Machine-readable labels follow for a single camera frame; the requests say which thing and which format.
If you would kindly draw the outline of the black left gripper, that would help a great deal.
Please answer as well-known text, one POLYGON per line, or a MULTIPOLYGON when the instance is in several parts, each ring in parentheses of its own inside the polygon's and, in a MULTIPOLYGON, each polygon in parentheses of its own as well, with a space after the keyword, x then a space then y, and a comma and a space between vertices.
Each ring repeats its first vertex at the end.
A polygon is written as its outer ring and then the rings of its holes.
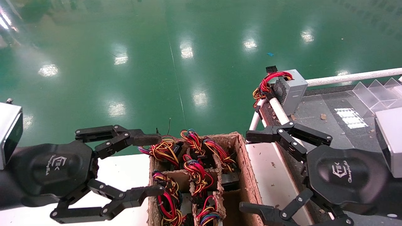
POLYGON ((81 141, 18 147, 11 156, 11 205, 46 206, 60 223, 112 220, 123 210, 140 207, 149 196, 161 196, 163 186, 141 186, 121 191, 97 178, 98 160, 81 141), (110 200, 104 207, 69 208, 90 191, 110 200))

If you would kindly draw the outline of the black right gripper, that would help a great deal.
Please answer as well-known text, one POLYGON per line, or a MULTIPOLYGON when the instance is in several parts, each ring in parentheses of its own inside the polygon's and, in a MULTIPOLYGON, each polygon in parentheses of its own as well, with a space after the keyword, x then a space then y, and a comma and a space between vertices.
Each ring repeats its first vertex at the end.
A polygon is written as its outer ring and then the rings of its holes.
MULTIPOLYGON (((306 161, 310 187, 330 204, 372 204, 391 178, 381 153, 355 148, 334 149, 329 146, 332 136, 296 122, 267 126, 261 131, 247 130, 246 140, 252 143, 278 143, 297 161, 306 161), (317 148, 307 153, 307 149, 297 140, 317 148)), ((239 210, 258 215, 265 226, 297 226, 293 216, 308 201, 316 201, 316 193, 308 188, 303 190, 283 210, 249 202, 240 202, 239 210)), ((327 209, 334 219, 318 223, 317 226, 354 225, 340 207, 327 209)))

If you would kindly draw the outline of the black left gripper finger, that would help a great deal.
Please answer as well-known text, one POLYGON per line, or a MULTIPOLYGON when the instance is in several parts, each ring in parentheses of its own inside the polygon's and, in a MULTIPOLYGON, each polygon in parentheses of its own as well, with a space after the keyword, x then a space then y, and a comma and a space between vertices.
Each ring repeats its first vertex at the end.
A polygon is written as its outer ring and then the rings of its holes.
POLYGON ((105 159, 129 146, 150 146, 162 140, 160 134, 145 134, 141 129, 128 130, 120 125, 92 127, 75 131, 75 139, 83 143, 102 141, 95 147, 96 158, 105 159))

